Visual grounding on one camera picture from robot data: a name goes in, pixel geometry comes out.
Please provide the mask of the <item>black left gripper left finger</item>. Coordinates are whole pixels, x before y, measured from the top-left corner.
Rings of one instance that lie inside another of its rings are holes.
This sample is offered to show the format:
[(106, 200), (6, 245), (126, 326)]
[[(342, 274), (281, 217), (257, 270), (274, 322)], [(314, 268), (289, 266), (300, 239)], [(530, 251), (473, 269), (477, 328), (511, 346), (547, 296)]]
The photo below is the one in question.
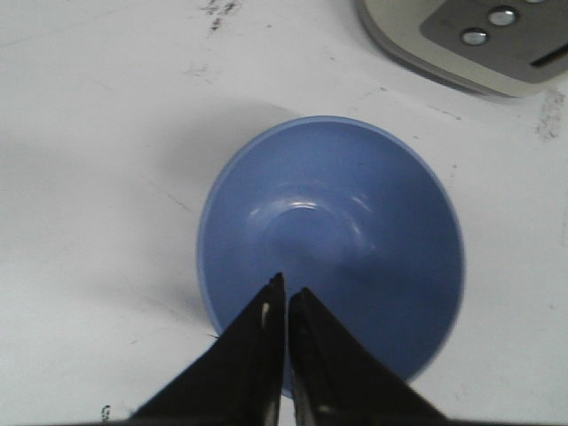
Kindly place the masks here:
[(212, 346), (128, 419), (134, 425), (276, 425), (285, 359), (278, 272)]

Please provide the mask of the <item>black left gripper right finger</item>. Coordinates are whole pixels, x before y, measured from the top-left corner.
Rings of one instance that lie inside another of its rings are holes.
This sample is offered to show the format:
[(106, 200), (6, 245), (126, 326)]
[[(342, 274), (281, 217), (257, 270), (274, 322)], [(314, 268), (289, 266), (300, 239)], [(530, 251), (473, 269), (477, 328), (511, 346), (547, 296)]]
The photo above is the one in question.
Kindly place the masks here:
[(291, 297), (288, 348), (298, 425), (447, 425), (308, 289)]

